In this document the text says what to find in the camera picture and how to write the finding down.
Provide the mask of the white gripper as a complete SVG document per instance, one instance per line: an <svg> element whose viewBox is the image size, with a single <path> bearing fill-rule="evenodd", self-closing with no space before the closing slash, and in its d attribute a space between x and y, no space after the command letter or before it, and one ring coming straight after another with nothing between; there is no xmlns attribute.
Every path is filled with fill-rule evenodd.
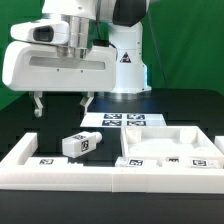
<svg viewBox="0 0 224 224"><path fill-rule="evenodd" d="M2 81L15 91L34 91L34 115L41 117L41 91L85 92L80 113L85 116L93 92L107 92L116 83L116 50L93 46L84 59L59 57L56 46L14 41L6 49Z"/></svg>

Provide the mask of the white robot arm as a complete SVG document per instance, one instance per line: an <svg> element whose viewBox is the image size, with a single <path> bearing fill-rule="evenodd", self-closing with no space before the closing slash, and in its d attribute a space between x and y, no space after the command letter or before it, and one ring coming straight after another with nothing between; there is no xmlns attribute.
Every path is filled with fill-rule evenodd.
<svg viewBox="0 0 224 224"><path fill-rule="evenodd" d="M141 20L150 0L45 0L42 18L16 24L5 51L2 81L29 91L42 115L44 92L133 98L151 89L142 61Z"/></svg>

